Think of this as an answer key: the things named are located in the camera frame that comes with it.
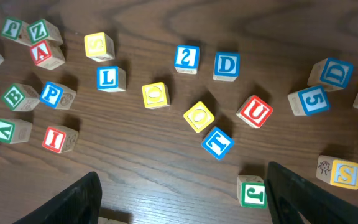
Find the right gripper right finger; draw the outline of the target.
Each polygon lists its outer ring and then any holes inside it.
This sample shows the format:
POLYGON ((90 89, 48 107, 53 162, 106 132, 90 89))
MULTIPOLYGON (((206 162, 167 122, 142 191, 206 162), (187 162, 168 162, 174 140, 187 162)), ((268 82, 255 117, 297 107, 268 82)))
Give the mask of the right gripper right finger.
POLYGON ((273 223, 358 224, 358 207, 277 162, 269 162, 264 184, 273 223))

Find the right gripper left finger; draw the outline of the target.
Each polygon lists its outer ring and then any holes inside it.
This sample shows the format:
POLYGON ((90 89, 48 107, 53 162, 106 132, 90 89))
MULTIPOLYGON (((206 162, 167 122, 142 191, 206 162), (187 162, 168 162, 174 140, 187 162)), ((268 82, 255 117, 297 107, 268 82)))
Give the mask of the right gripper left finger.
POLYGON ((101 199, 99 175, 89 172, 14 224, 97 224, 101 199))

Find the red I block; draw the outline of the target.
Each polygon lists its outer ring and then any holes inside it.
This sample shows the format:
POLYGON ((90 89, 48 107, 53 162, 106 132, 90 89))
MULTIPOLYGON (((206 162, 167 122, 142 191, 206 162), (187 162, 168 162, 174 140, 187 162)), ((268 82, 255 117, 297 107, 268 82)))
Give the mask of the red I block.
POLYGON ((59 154, 72 151, 78 135, 78 131, 66 126, 49 126, 46 130, 42 146, 59 154))

